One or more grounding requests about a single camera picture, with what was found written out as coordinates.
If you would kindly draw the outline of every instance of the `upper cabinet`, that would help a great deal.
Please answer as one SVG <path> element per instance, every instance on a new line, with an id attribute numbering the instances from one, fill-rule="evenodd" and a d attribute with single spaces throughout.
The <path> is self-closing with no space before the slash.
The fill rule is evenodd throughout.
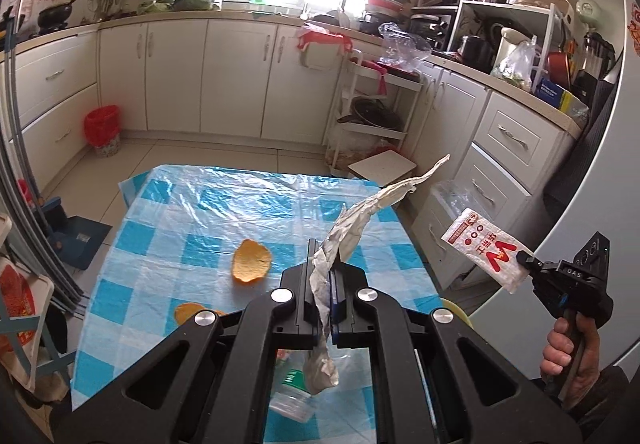
<path id="1" fill-rule="evenodd" d="M 207 20 L 156 21 L 146 36 L 149 130 L 200 131 L 200 89 Z"/>

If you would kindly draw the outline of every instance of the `plastic table cover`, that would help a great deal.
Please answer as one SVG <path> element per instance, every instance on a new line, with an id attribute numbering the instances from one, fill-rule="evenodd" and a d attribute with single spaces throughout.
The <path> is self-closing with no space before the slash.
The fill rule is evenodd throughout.
<path id="1" fill-rule="evenodd" d="M 282 271 L 323 240 L 342 205 L 379 188 L 363 180 L 219 167 L 159 166 L 120 183 L 129 207 L 97 278 L 80 337 L 76 408 L 169 335 L 184 302 L 233 312 L 275 288 Z M 273 264 L 255 284 L 237 284 L 231 258 L 245 238 L 268 247 Z M 430 312 L 436 289 L 392 208 L 375 214 L 349 260 L 369 284 L 403 306 Z M 340 384 L 313 398 L 306 423 L 268 413 L 264 442 L 376 441 L 369 354 L 338 350 Z"/>

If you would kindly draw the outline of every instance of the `cooking pot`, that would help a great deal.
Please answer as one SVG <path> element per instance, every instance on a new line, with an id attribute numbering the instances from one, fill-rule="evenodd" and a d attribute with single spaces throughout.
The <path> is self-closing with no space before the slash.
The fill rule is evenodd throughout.
<path id="1" fill-rule="evenodd" d="M 359 122 L 388 130 L 400 130 L 401 119 L 377 99 L 359 98 L 351 101 L 351 113 L 338 119 L 339 123 Z"/>
<path id="2" fill-rule="evenodd" d="M 458 54 L 466 66 L 487 74 L 491 71 L 494 49 L 488 41 L 481 37 L 463 36 L 460 39 Z"/>
<path id="3" fill-rule="evenodd" d="M 76 0 L 69 0 L 64 4 L 52 5 L 44 8 L 38 15 L 38 26 L 41 29 L 48 29 L 63 24 L 71 16 L 71 4 Z"/>

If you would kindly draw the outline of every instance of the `cabinet handle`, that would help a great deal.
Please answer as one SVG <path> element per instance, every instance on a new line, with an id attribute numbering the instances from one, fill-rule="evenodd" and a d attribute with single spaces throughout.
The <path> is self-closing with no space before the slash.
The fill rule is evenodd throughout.
<path id="1" fill-rule="evenodd" d="M 433 109 L 434 110 L 439 110 L 439 106 L 440 103 L 442 102 L 443 98 L 444 98 L 444 92 L 445 92 L 445 86 L 446 83 L 443 81 L 438 85 L 438 90 L 436 90 L 436 95 L 433 98 Z M 442 89 L 442 97 L 440 98 L 440 100 L 438 100 L 438 93 L 440 93 L 440 89 Z"/>
<path id="2" fill-rule="evenodd" d="M 60 142 L 61 140 L 63 140 L 70 133 L 71 133 L 71 128 L 69 128 L 64 134 L 62 134 L 61 137 L 57 138 L 54 142 Z"/>
<path id="3" fill-rule="evenodd" d="M 278 47 L 278 63 L 280 63 L 280 60 L 282 59 L 282 51 L 284 50 L 284 40 L 285 40 L 285 37 L 283 36 L 282 39 L 280 40 L 280 46 Z"/>
<path id="4" fill-rule="evenodd" d="M 57 78 L 60 74 L 62 74 L 62 72 L 64 72 L 65 69 L 62 70 L 58 70 L 56 72 L 53 72 L 52 75 L 45 77 L 45 81 L 51 81 L 52 79 Z"/>
<path id="5" fill-rule="evenodd" d="M 515 135 L 513 135 L 503 125 L 499 124 L 498 130 L 500 130 L 504 135 L 509 137 L 511 140 L 514 140 L 515 142 L 519 142 L 522 145 L 522 147 L 525 149 L 525 151 L 529 151 L 529 145 L 526 142 L 524 142 L 522 139 L 519 139 Z"/>
<path id="6" fill-rule="evenodd" d="M 146 49 L 148 51 L 148 56 L 151 58 L 151 56 L 154 55 L 154 33 L 153 32 L 149 33 L 149 43 L 147 44 Z"/>
<path id="7" fill-rule="evenodd" d="M 262 61 L 267 61 L 267 52 L 269 51 L 269 43 L 271 43 L 271 34 L 267 34 L 267 41 L 264 42 L 264 56 Z"/>
<path id="8" fill-rule="evenodd" d="M 474 185 L 474 188 L 478 190 L 478 193 L 480 193 L 484 198 L 486 198 L 489 202 L 491 202 L 492 206 L 495 206 L 495 200 L 493 200 L 490 196 L 487 196 L 485 194 L 484 190 L 476 182 L 476 179 L 471 179 L 471 183 Z"/>
<path id="9" fill-rule="evenodd" d="M 438 239 L 438 237 L 435 235 L 435 233 L 433 232 L 433 226 L 431 224 L 429 224 L 429 234 L 431 235 L 431 237 L 433 238 L 433 241 L 436 243 L 436 245 L 442 249 L 444 252 L 447 252 L 447 248 L 446 247 L 442 247 L 440 245 L 440 240 Z"/>

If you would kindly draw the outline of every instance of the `floor tile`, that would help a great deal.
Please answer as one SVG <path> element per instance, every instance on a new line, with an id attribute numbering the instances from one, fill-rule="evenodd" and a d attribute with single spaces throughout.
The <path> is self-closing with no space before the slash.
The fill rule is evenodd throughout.
<path id="1" fill-rule="evenodd" d="M 322 153 L 313 153 L 309 151 L 278 150 L 278 155 L 289 157 L 303 157 L 308 159 L 324 159 L 324 151 Z"/>
<path id="2" fill-rule="evenodd" d="M 328 176 L 329 167 L 324 163 L 324 160 L 279 155 L 278 172 Z"/>
<path id="3" fill-rule="evenodd" d="M 262 148 L 258 146 L 240 146 L 239 144 L 222 144 L 218 142 L 199 142 L 194 140 L 159 139 L 158 146 L 184 146 L 187 148 L 205 148 L 206 150 L 245 151 L 247 153 L 271 153 L 276 154 L 274 148 Z"/>
<path id="4" fill-rule="evenodd" d="M 73 316 L 66 322 L 66 348 L 69 352 L 78 350 L 82 325 L 84 325 L 84 320 Z"/>
<path id="5" fill-rule="evenodd" d="M 203 150 L 186 146 L 154 146 L 138 164 L 134 174 L 149 171 L 161 164 L 187 164 L 191 166 L 222 166 L 258 171 L 277 171 L 275 154 L 246 153 L 242 151 Z"/>
<path id="6" fill-rule="evenodd" d="M 147 138 L 138 138 L 138 137 L 123 137 L 122 142 L 128 142 L 129 144 L 150 144 L 153 146 L 158 140 L 157 139 L 147 139 Z"/>
<path id="7" fill-rule="evenodd" d="M 91 296 L 91 292 L 94 289 L 95 281 L 98 278 L 98 273 L 104 262 L 104 258 L 107 256 L 107 252 L 111 249 L 107 244 L 102 244 L 98 252 L 95 253 L 94 259 L 87 270 L 76 270 L 74 273 L 74 280 L 84 290 L 87 296 Z"/>
<path id="8" fill-rule="evenodd" d="M 122 223 L 122 219 L 124 218 L 125 213 L 127 212 L 127 207 L 124 203 L 124 199 L 122 198 L 122 193 L 118 191 L 116 198 L 113 199 L 113 202 L 109 206 L 109 209 L 102 216 L 102 220 L 100 220 L 103 224 L 108 224 L 113 226 L 107 237 L 104 239 L 104 244 L 108 244 L 109 246 L 113 243 L 113 239 L 120 228 L 120 224 Z"/>
<path id="9" fill-rule="evenodd" d="M 152 147 L 123 143 L 111 157 L 98 158 L 87 153 L 53 190 L 60 196 L 68 216 L 80 215 L 100 221 L 118 194 L 118 183 L 129 178 Z"/>

